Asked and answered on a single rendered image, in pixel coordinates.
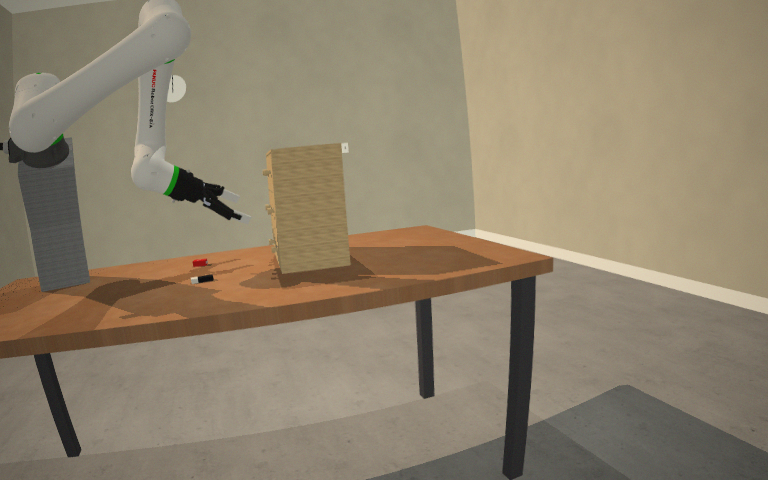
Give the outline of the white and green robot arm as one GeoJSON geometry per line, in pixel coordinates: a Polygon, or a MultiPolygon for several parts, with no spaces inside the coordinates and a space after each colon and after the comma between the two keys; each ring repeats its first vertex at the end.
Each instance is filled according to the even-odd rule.
{"type": "Polygon", "coordinates": [[[69,155],[63,133],[103,99],[138,78],[132,180],[140,189],[171,197],[172,203],[184,201],[193,186],[193,173],[164,159],[174,61],[191,40],[190,25],[181,12],[175,0],[148,0],[135,31],[68,78],[60,82],[49,73],[21,78],[9,121],[11,138],[0,143],[9,163],[23,160],[30,167],[47,168],[63,162],[69,155]]]}

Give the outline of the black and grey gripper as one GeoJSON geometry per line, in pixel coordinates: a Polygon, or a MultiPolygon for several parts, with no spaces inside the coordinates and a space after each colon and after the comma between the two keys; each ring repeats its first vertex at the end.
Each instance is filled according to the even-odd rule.
{"type": "Polygon", "coordinates": [[[230,191],[227,191],[224,188],[225,187],[223,186],[221,187],[220,185],[204,183],[203,180],[194,177],[191,192],[185,200],[193,203],[197,202],[198,200],[201,200],[202,202],[204,202],[203,206],[213,210],[214,212],[223,216],[227,220],[234,219],[236,221],[239,221],[248,225],[249,221],[252,218],[251,216],[236,210],[232,210],[227,205],[225,205],[224,203],[218,200],[217,196],[220,196],[234,203],[238,202],[240,196],[230,191]],[[209,198],[211,198],[212,200],[209,198]]]}

